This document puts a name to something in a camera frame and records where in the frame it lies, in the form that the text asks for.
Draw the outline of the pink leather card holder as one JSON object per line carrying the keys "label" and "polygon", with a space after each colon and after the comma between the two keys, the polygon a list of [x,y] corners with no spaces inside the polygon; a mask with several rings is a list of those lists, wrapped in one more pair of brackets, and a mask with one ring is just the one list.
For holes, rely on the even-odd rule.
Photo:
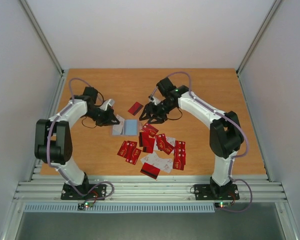
{"label": "pink leather card holder", "polygon": [[124,130],[122,135],[113,136],[137,136],[139,134],[139,122],[136,119],[127,119],[124,123]]}

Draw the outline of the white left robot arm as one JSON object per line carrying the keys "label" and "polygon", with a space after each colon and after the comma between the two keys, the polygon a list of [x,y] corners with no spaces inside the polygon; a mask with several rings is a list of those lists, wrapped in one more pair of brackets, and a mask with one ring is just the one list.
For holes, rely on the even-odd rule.
{"label": "white left robot arm", "polygon": [[92,188],[87,174],[74,160],[71,128],[82,117],[92,119],[97,127],[120,124],[114,114],[115,101],[110,98],[97,105],[98,95],[97,89],[87,86],[83,94],[72,95],[68,104],[56,115],[39,119],[35,126],[35,157],[59,172],[79,199],[86,199]]}

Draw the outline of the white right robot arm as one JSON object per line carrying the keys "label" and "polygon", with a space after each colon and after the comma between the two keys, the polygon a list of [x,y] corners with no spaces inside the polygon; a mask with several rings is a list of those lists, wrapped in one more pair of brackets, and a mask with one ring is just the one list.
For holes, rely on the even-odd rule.
{"label": "white right robot arm", "polygon": [[162,124],[175,108],[184,110],[200,120],[209,129],[209,146],[215,155],[214,172],[210,177],[209,188],[214,199],[224,197],[233,183],[232,167],[234,160],[245,140],[237,114],[224,112],[206,103],[187,86],[176,87],[169,78],[160,80],[156,85],[163,96],[159,100],[153,95],[139,117],[149,124]]}

